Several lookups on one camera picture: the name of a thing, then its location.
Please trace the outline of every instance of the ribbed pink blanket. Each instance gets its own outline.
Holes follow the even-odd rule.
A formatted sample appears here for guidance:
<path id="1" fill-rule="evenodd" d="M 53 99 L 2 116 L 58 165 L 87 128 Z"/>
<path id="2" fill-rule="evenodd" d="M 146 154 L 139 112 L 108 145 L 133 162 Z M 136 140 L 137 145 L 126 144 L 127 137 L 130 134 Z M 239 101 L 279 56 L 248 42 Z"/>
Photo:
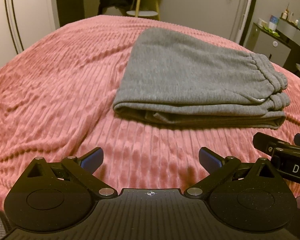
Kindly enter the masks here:
<path id="1" fill-rule="evenodd" d="M 105 159 L 95 176 L 119 192 L 124 187 L 184 190 L 208 175 L 198 161 L 200 147 L 254 162 L 265 156 L 252 146 L 256 132 L 290 143 L 300 133 L 300 79 L 277 65 L 289 80 L 291 99 L 278 130 L 168 130 L 117 117 L 112 102 L 132 46 L 153 26 L 245 50 L 202 31 L 131 17 L 93 17 L 46 36 L 0 69 L 0 209 L 36 156 L 58 162 L 99 146 Z M 300 185 L 290 188 L 300 195 Z"/>

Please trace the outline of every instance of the folded gray sweatpants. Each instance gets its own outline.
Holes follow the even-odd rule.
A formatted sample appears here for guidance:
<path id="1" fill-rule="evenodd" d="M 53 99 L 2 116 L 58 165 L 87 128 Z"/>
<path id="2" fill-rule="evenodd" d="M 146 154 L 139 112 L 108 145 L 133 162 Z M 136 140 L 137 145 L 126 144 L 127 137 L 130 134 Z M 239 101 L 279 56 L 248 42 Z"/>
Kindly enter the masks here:
<path id="1" fill-rule="evenodd" d="M 265 55 L 151 28 L 132 48 L 113 108 L 158 124 L 277 129 L 290 104 L 287 86 Z"/>

